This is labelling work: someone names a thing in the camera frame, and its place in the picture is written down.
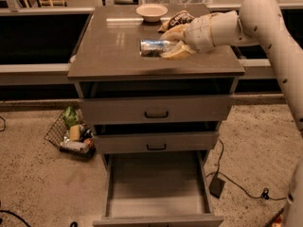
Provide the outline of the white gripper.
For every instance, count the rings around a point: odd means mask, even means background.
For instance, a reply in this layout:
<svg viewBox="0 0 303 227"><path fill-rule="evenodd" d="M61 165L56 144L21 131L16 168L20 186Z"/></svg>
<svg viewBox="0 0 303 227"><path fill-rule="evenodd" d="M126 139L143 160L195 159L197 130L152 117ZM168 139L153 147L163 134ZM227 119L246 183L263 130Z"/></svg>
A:
<svg viewBox="0 0 303 227"><path fill-rule="evenodd" d="M215 47L211 35L211 15L207 14L195 18L189 25L181 24L174 26L162 34L160 39L179 41L170 51L160 55L161 58L166 60L182 60L196 52L208 52Z"/></svg>

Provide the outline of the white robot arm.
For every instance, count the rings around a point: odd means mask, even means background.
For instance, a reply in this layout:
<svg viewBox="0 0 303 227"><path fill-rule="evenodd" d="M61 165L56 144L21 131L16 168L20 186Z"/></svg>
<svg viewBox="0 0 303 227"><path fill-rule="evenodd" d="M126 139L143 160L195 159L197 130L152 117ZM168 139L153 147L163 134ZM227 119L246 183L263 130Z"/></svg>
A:
<svg viewBox="0 0 303 227"><path fill-rule="evenodd" d="M165 59L178 60L223 45L258 44L265 52L294 122L303 131L303 49L295 41L276 0L244 0L237 11L202 15L174 26L161 38L176 43Z"/></svg>

